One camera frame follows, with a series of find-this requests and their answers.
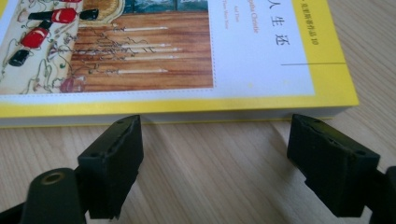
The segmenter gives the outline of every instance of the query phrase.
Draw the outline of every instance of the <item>illustration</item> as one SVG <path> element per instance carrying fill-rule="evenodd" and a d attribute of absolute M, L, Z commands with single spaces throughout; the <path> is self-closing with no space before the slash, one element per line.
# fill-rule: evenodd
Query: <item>illustration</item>
<path fill-rule="evenodd" d="M 204 0 L 20 0 L 1 52 L 1 94 L 213 86 Z"/>

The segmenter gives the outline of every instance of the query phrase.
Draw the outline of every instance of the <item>wooden floor illustration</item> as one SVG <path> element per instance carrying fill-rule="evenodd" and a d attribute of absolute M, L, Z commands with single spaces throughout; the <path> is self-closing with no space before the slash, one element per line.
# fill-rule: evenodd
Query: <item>wooden floor illustration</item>
<path fill-rule="evenodd" d="M 127 14 L 79 28 L 69 76 L 84 91 L 212 87 L 208 14 Z"/>

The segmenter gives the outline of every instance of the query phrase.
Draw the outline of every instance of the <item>drawn figure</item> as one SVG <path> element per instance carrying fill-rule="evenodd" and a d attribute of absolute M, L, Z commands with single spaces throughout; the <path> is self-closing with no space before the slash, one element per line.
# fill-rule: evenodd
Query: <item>drawn figure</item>
<path fill-rule="evenodd" d="M 30 49 L 38 49 L 47 35 L 52 22 L 42 21 L 36 28 L 31 30 L 22 40 L 22 49 L 18 50 L 8 61 L 9 65 L 21 67 L 29 56 Z"/>
<path fill-rule="evenodd" d="M 69 77 L 61 84 L 61 92 L 83 92 L 85 85 L 85 77 Z"/>
<path fill-rule="evenodd" d="M 70 23 L 79 16 L 80 19 L 85 21 L 95 21 L 98 18 L 98 9 L 89 9 L 77 13 L 73 8 L 66 7 L 55 9 L 53 11 L 29 13 L 24 10 L 18 17 L 18 21 L 34 20 L 34 21 L 51 21 L 58 23 Z"/>

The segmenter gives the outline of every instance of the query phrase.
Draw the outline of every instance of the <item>red figure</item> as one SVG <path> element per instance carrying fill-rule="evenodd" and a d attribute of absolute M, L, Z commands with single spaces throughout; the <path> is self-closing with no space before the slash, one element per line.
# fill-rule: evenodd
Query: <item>red figure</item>
<path fill-rule="evenodd" d="M 77 16 L 77 12 L 71 8 L 62 8 L 53 10 L 51 21 L 59 23 L 70 23 Z"/>
<path fill-rule="evenodd" d="M 40 25 L 31 30 L 22 40 L 21 45 L 23 49 L 18 50 L 9 59 L 8 63 L 11 66 L 21 67 L 29 56 L 30 49 L 37 49 L 46 39 L 52 22 L 42 21 Z"/>
<path fill-rule="evenodd" d="M 42 21 L 39 26 L 31 30 L 21 41 L 21 44 L 29 49 L 37 49 L 41 46 L 49 33 L 51 22 Z"/>
<path fill-rule="evenodd" d="M 97 19 L 98 14 L 99 14 L 98 9 L 89 9 L 77 13 L 71 7 L 55 9 L 53 11 L 43 11 L 43 12 L 34 12 L 34 13 L 29 13 L 26 10 L 24 10 L 23 12 L 21 12 L 20 16 L 18 17 L 18 21 L 22 22 L 28 19 L 28 20 L 36 20 L 36 21 L 70 23 L 73 20 L 75 20 L 77 17 L 86 21 L 94 21 Z"/>

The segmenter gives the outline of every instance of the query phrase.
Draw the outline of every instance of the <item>book cover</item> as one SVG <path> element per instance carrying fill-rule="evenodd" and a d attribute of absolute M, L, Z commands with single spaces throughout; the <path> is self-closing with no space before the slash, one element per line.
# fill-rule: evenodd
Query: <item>book cover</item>
<path fill-rule="evenodd" d="M 326 0 L 19 0 L 0 16 L 3 127 L 331 117 L 358 104 Z"/>

